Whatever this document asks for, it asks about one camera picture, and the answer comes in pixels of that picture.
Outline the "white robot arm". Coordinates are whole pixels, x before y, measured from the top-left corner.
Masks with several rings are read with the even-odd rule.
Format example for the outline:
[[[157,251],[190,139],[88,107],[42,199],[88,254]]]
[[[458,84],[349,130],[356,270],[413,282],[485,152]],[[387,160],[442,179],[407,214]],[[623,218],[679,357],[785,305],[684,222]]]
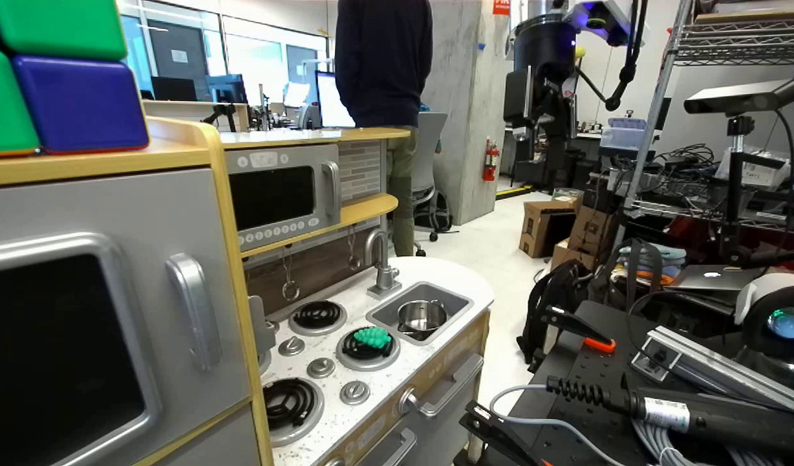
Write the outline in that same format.
[[[613,112],[636,77],[647,2],[631,0],[528,0],[528,18],[512,32],[512,71],[503,81],[501,119],[514,133],[546,133],[551,143],[572,134],[572,86],[585,81],[599,103]],[[623,50],[618,86],[603,94],[581,71],[576,36],[592,34]]]

